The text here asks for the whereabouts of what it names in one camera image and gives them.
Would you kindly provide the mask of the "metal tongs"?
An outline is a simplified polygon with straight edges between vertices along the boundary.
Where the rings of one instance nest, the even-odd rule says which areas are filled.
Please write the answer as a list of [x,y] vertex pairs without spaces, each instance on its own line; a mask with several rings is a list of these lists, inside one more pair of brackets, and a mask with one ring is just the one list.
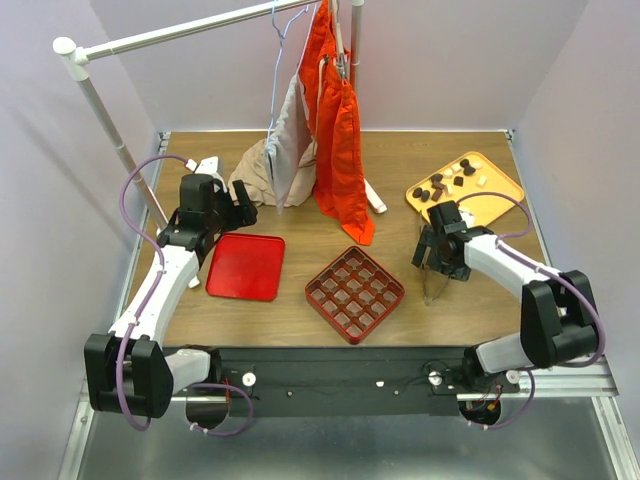
[[[429,225],[425,221],[421,221],[419,226],[419,235],[422,227]],[[429,255],[431,247],[427,249],[427,255],[423,265],[418,268],[421,275],[422,299],[424,304],[429,307],[433,306],[436,300],[442,295],[449,283],[449,278],[443,274],[439,274],[430,269]]]

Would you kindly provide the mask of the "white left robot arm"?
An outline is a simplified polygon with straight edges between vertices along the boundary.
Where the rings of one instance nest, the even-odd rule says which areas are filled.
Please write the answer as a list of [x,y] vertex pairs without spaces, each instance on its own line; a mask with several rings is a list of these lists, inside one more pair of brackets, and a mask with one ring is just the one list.
[[227,232],[251,226],[257,208],[244,183],[230,187],[210,174],[181,180],[179,205],[154,241],[152,265],[124,314],[84,346],[89,400],[96,411],[129,420],[160,418],[172,396],[191,386],[214,393],[222,380],[206,347],[163,352],[168,324],[189,283]]

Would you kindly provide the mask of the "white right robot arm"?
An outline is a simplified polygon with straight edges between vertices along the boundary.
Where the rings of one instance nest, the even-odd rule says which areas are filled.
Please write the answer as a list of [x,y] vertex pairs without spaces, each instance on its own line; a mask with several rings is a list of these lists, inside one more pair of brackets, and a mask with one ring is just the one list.
[[455,376],[462,385],[480,392],[509,371],[584,368],[600,359],[606,338],[585,274],[544,265],[487,227],[468,225],[454,201],[429,208],[427,216],[414,266],[456,281],[478,271],[520,303],[518,333],[465,349]]

